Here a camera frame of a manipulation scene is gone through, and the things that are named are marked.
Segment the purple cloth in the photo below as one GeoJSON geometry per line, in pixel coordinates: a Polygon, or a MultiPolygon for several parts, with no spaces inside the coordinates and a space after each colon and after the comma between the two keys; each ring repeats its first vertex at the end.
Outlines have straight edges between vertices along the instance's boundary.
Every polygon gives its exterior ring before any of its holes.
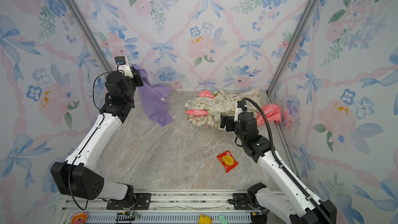
{"type": "Polygon", "coordinates": [[[137,89],[146,116],[162,127],[170,124],[173,119],[168,113],[170,104],[165,98],[169,96],[171,89],[167,85],[151,85],[147,71],[141,66],[133,64],[131,69],[137,70],[142,77],[143,86],[137,89]]]}

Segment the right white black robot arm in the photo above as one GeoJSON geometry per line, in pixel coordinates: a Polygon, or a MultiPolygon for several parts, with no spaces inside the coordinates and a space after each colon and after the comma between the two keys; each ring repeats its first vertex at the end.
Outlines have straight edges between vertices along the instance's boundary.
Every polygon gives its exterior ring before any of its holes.
{"type": "Polygon", "coordinates": [[[257,211],[270,211],[287,224],[334,224],[337,208],[323,201],[292,172],[272,145],[272,136],[260,135],[257,121],[250,112],[234,116],[221,114],[220,128],[234,132],[245,153],[277,183],[285,197],[272,192],[263,183],[247,190],[247,203],[257,211]]]}

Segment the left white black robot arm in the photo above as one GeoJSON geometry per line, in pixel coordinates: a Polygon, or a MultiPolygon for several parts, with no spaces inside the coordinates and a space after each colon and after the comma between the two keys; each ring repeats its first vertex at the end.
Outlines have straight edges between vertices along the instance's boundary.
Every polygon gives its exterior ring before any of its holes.
{"type": "Polygon", "coordinates": [[[142,86],[136,69],[125,67],[108,74],[108,93],[93,127],[64,162],[55,162],[50,169],[60,194],[73,199],[102,199],[121,209],[132,209],[137,204],[133,186],[108,181],[94,169],[110,138],[134,108],[134,93],[142,86]]]}

